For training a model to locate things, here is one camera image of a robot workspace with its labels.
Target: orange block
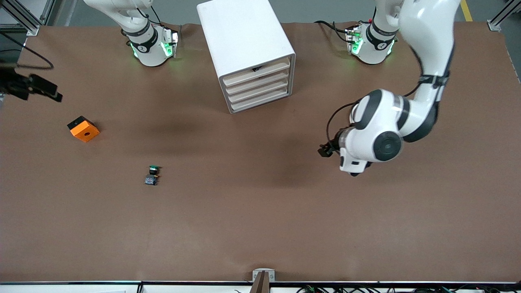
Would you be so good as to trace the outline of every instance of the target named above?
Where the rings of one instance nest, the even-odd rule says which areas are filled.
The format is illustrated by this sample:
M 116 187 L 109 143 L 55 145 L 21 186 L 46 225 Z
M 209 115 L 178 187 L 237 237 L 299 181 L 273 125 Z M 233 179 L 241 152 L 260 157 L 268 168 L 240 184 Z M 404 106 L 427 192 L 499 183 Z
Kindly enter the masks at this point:
M 67 124 L 67 127 L 74 137 L 84 142 L 88 142 L 100 134 L 100 131 L 94 126 L 94 124 L 83 116 L 80 116 L 78 119 Z

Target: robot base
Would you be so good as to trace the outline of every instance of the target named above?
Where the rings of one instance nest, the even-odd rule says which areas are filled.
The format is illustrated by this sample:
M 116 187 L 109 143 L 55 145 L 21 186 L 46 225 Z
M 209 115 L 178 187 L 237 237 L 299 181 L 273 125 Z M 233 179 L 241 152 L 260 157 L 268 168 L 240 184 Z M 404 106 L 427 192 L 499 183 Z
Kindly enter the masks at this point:
M 150 67 L 159 66 L 170 57 L 175 58 L 178 42 L 177 32 L 172 32 L 170 29 L 155 25 L 153 25 L 153 28 L 161 37 L 158 38 L 148 53 L 142 53 L 131 46 L 134 50 L 134 56 L 139 59 L 143 65 Z
M 368 29 L 370 24 L 364 23 L 352 31 L 346 31 L 345 37 L 349 41 L 355 42 L 354 44 L 347 43 L 349 54 L 355 55 L 360 61 L 367 64 L 378 64 L 381 63 L 387 55 L 391 54 L 392 46 L 394 41 L 387 46 L 384 50 L 377 50 L 375 46 L 367 41 L 363 36 L 365 31 Z

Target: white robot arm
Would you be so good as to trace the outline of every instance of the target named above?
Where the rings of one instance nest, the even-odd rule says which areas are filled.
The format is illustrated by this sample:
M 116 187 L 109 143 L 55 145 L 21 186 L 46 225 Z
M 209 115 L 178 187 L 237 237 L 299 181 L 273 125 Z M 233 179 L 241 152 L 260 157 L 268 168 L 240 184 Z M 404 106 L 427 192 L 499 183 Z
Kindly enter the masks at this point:
M 454 16 L 459 3 L 460 0 L 403 1 L 398 7 L 398 27 L 422 71 L 414 99 L 383 89 L 370 92 L 352 107 L 351 124 L 321 145 L 322 156 L 338 152 L 340 169 L 356 176 L 373 162 L 397 157 L 403 141 L 414 142 L 430 133 L 449 77 Z
M 130 40 L 134 55 L 145 66 L 161 65 L 175 55 L 177 32 L 150 22 L 140 11 L 153 0 L 84 0 L 118 23 Z

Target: green led light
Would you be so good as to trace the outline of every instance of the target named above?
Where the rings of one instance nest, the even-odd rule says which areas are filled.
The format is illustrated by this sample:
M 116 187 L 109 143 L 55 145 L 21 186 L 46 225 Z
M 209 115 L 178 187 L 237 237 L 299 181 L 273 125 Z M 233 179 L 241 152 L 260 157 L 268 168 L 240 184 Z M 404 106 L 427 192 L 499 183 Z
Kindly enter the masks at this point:
M 134 51 L 134 56 L 135 56 L 136 58 L 139 58 L 139 57 L 138 57 L 138 54 L 137 54 L 136 51 L 135 51 L 134 45 L 132 45 L 132 43 L 130 43 L 130 47 L 132 48 L 132 51 Z
M 360 47 L 364 43 L 364 40 L 362 38 L 359 38 L 356 43 L 353 44 L 353 54 L 357 55 L 360 52 Z
M 391 44 L 389 45 L 389 50 L 387 51 L 387 55 L 391 54 L 392 45 L 394 45 L 394 40 L 393 40 L 393 41 L 391 42 Z
M 165 43 L 161 43 L 161 45 L 163 45 L 163 51 L 165 51 L 165 55 L 167 57 L 172 56 L 172 46 L 170 46 L 169 44 L 165 44 Z

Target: brown table surface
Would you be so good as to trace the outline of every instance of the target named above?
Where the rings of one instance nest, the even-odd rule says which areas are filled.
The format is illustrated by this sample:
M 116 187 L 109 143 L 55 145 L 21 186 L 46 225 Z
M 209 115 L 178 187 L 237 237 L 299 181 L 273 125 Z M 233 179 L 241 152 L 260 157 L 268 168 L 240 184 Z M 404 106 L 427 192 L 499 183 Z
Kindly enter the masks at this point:
M 179 59 L 158 68 L 117 27 L 29 38 L 64 99 L 10 96 L 0 112 L 0 280 L 241 280 L 257 267 L 278 280 L 519 280 L 521 87 L 503 35 L 457 23 L 433 132 L 353 178 L 317 153 L 327 119 L 373 89 L 408 92 L 416 60 L 400 41 L 368 66 L 327 28 L 283 27 L 294 94 L 236 115 L 200 26 L 183 26 Z M 102 130 L 89 143 L 66 126 L 80 115 Z M 151 164 L 158 186 L 143 183 Z

